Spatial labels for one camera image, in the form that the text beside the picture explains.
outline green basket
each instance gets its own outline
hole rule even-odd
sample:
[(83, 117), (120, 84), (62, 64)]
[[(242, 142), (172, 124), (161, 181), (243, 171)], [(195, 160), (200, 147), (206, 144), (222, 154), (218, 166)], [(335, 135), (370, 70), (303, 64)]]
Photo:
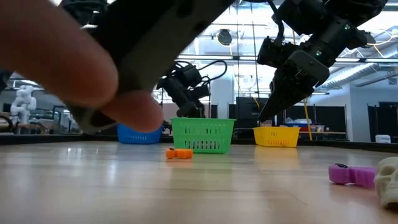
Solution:
[(174, 147), (194, 153), (227, 153), (234, 119), (172, 118)]

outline white robot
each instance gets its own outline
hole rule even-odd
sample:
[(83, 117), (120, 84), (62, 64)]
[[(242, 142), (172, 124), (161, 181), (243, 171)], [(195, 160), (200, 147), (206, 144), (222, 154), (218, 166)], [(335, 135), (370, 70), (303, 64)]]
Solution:
[(19, 90), (17, 90), (17, 97), (12, 102), (11, 105), (11, 117), (13, 124), (18, 121), (20, 124), (28, 124), (30, 111), (36, 109), (36, 98), (32, 96), (34, 88), (30, 85), (22, 85)]

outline blue basket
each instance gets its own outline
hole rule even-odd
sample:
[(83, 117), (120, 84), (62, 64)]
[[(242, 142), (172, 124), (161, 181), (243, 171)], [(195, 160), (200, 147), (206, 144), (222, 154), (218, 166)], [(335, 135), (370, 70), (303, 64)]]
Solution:
[(163, 127), (152, 133), (140, 133), (123, 124), (118, 124), (118, 139), (124, 144), (155, 144), (160, 141)]

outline wooden floor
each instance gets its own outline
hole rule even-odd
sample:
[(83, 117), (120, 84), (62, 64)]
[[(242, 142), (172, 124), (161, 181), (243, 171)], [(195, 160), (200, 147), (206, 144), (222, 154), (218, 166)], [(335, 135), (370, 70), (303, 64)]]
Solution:
[(168, 146), (1, 146), (0, 223), (398, 223), (374, 191), (332, 185), (327, 171), (393, 154), (233, 146), (227, 155), (166, 161)]

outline yellow basket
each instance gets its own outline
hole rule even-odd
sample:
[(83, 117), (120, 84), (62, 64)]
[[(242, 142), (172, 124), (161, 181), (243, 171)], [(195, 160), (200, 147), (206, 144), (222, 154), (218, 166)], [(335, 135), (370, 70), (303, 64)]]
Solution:
[(260, 127), (254, 128), (254, 138), (260, 146), (296, 147), (299, 132), (293, 127)]

